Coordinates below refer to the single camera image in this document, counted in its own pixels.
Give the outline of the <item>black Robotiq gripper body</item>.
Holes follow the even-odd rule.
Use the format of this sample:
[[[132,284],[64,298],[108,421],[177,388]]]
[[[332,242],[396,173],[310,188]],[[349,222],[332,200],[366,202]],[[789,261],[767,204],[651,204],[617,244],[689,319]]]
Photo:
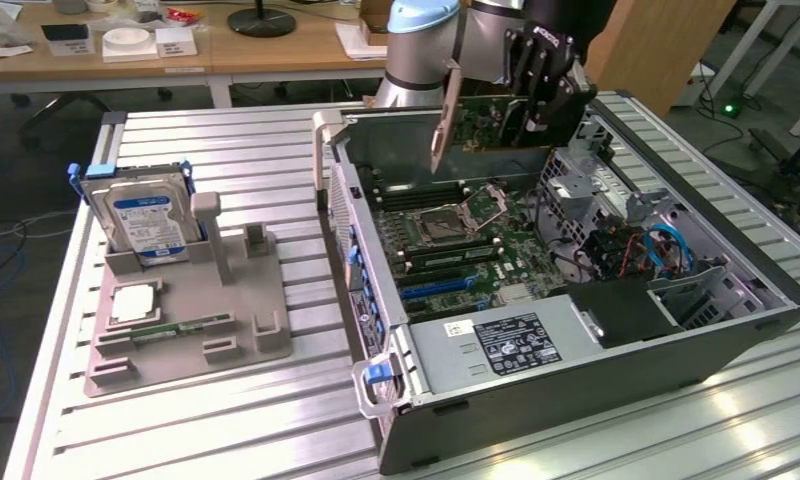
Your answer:
[[[613,0],[529,0],[525,19],[551,33],[573,39],[581,62],[592,40],[603,32],[613,10]]]

